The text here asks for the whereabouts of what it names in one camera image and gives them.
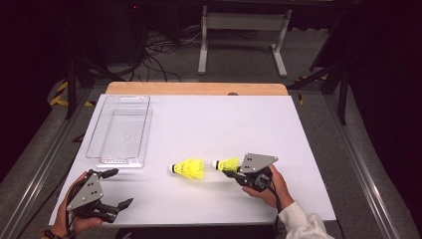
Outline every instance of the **yellow shuttlecock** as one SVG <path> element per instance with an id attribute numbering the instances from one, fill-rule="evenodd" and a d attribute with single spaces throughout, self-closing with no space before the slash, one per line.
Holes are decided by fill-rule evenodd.
<path id="1" fill-rule="evenodd" d="M 177 164 L 170 165 L 170 171 L 187 178 L 202 179 L 204 177 L 204 161 L 202 159 L 188 158 Z"/>
<path id="2" fill-rule="evenodd" d="M 239 158 L 232 157 L 221 161 L 212 161 L 211 167 L 217 170 L 234 171 L 237 172 L 239 166 Z"/>

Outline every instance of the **human hand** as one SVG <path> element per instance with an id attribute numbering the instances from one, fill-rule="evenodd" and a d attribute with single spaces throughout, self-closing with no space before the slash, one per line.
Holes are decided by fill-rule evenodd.
<path id="1" fill-rule="evenodd" d="M 292 204 L 295 200 L 292 198 L 291 194 L 289 193 L 288 187 L 286 185 L 285 179 L 283 176 L 276 170 L 276 168 L 270 164 L 268 166 L 270 170 L 273 172 L 273 182 L 274 184 L 271 185 L 273 189 L 276 190 L 277 194 L 279 195 L 280 202 L 281 202 L 281 209 L 286 208 L 290 204 Z M 277 208 L 277 199 L 276 196 L 271 192 L 269 189 L 265 189 L 262 192 L 254 190 L 252 187 L 244 186 L 242 187 L 246 193 L 248 193 L 252 197 L 261 198 L 267 203 L 269 206 Z"/>
<path id="2" fill-rule="evenodd" d="M 71 186 L 70 188 L 72 188 L 76 183 L 78 183 L 79 181 L 83 180 L 85 178 L 85 176 L 87 176 L 87 173 L 84 172 Z M 53 227 L 51 228 L 51 232 L 53 234 L 55 234 L 56 236 L 59 237 L 65 237 L 67 234 L 67 225 L 66 225 L 66 203 L 68 201 L 68 197 L 69 197 L 69 193 L 70 193 L 70 188 L 68 189 L 68 192 L 66 193 L 65 198 L 63 199 L 62 203 L 59 206 L 59 209 L 57 211 L 57 216 L 56 216 L 56 221 L 53 225 Z M 93 228 L 93 227 L 98 227 L 101 226 L 103 224 L 103 221 L 97 217 L 92 217 L 92 218 L 80 218 L 80 217 L 75 217 L 75 220 L 73 222 L 74 225 L 74 230 L 75 233 L 77 235 L 81 234 L 83 231 Z"/>

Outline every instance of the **wrist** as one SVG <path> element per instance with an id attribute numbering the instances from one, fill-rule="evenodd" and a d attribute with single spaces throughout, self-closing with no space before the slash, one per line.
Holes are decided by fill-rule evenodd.
<path id="1" fill-rule="evenodd" d="M 65 228 L 60 228 L 60 227 L 57 227 L 56 225 L 54 225 L 50 229 L 50 231 L 58 237 L 65 237 L 66 234 L 68 233 Z"/>
<path id="2" fill-rule="evenodd" d="M 293 197 L 289 193 L 284 193 L 279 197 L 280 202 L 282 203 L 282 209 L 285 209 L 286 207 L 290 206 L 292 203 L 295 202 L 295 199 L 293 199 Z"/>

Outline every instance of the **transparent plastic bin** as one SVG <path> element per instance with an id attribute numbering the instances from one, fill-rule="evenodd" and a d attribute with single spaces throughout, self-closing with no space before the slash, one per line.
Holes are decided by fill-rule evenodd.
<path id="1" fill-rule="evenodd" d="M 97 167 L 143 167 L 151 119 L 149 97 L 107 96 L 87 157 Z"/>

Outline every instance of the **white table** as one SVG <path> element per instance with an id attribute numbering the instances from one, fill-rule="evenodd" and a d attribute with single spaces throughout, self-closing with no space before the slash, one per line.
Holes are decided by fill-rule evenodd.
<path id="1" fill-rule="evenodd" d="M 95 122 L 93 114 L 59 202 L 83 171 L 96 169 L 86 157 Z M 335 220 L 291 97 L 288 96 L 151 96 L 153 108 L 145 166 L 121 169 L 102 181 L 102 202 L 117 205 L 134 198 L 120 212 L 114 227 L 272 224 L 277 210 L 251 198 L 241 186 L 212 169 L 213 160 L 247 152 L 277 156 L 276 168 L 307 213 Z M 203 180 L 190 180 L 168 171 L 168 165 L 188 157 L 203 158 Z M 54 223 L 56 209 L 50 224 Z"/>

